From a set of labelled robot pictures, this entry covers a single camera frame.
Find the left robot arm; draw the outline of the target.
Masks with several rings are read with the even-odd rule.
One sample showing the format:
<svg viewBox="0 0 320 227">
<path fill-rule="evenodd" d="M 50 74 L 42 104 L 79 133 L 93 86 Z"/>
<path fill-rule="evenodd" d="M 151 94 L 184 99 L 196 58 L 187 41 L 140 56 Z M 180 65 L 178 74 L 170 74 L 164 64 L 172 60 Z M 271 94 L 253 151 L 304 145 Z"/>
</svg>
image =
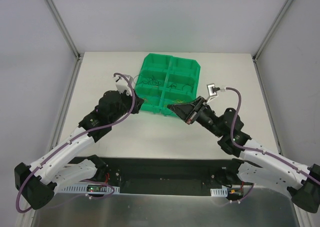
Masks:
<svg viewBox="0 0 320 227">
<path fill-rule="evenodd" d="M 77 182 L 89 180 L 107 183 L 107 165 L 95 154 L 72 167 L 66 167 L 66 164 L 97 143 L 125 116 L 139 113 L 143 103 L 144 100 L 137 94 L 109 90 L 64 141 L 31 164 L 18 164 L 14 169 L 15 187 L 18 190 L 17 211 L 23 213 L 20 209 L 21 197 L 31 209 L 38 210 L 47 205 L 59 190 Z"/>
</svg>

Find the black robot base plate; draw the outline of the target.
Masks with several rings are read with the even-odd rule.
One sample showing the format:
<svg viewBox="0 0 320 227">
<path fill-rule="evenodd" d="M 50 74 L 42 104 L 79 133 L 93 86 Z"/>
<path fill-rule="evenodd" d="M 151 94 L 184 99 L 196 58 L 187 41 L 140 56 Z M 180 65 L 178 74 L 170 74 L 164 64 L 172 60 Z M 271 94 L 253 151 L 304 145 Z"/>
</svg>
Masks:
<svg viewBox="0 0 320 227">
<path fill-rule="evenodd" d="M 102 177 L 121 194 L 209 196 L 212 189 L 243 183 L 227 173 L 240 165 L 236 159 L 88 158 L 104 164 Z"/>
</svg>

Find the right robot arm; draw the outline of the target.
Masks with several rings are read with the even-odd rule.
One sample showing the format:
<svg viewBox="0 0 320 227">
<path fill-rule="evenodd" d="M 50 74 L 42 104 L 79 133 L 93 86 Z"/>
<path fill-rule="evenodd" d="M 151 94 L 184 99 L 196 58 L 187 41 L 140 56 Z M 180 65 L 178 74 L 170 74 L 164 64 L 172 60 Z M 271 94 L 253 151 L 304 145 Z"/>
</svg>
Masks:
<svg viewBox="0 0 320 227">
<path fill-rule="evenodd" d="M 230 184 L 239 181 L 264 186 L 288 198 L 309 213 L 317 213 L 320 207 L 320 166 L 311 166 L 290 160 L 263 147 L 248 134 L 242 132 L 242 123 L 234 108 L 227 108 L 217 116 L 199 96 L 187 103 L 169 104 L 168 109 L 186 124 L 194 122 L 219 138 L 220 148 L 234 156 L 225 170 Z"/>
</svg>

